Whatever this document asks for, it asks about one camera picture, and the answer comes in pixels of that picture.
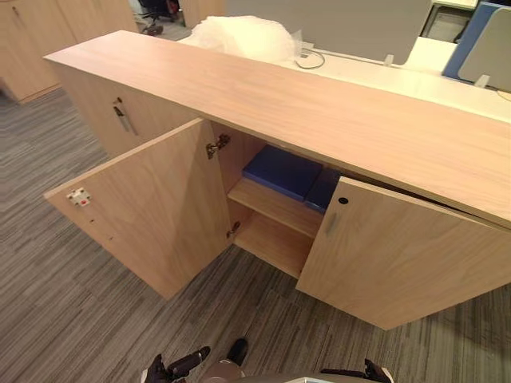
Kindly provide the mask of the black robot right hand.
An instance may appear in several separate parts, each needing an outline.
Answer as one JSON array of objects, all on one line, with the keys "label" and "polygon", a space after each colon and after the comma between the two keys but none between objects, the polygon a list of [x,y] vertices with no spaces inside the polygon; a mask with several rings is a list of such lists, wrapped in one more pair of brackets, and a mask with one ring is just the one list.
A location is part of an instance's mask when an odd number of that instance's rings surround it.
[{"label": "black robot right hand", "polygon": [[357,377],[362,378],[368,381],[377,381],[384,383],[394,383],[394,378],[392,377],[390,371],[387,367],[382,367],[380,365],[375,364],[370,359],[364,360],[365,369],[364,371],[357,370],[349,370],[349,369],[321,369],[320,373],[330,374],[330,375],[341,375],[348,377]]}]

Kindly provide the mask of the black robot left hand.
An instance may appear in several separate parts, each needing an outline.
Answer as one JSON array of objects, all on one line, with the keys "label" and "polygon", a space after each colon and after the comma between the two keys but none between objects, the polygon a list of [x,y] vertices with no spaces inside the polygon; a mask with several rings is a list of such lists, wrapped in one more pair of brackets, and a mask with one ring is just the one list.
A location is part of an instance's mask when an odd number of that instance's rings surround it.
[{"label": "black robot left hand", "polygon": [[172,379],[164,366],[162,355],[159,353],[152,364],[141,373],[140,383],[169,383]]}]

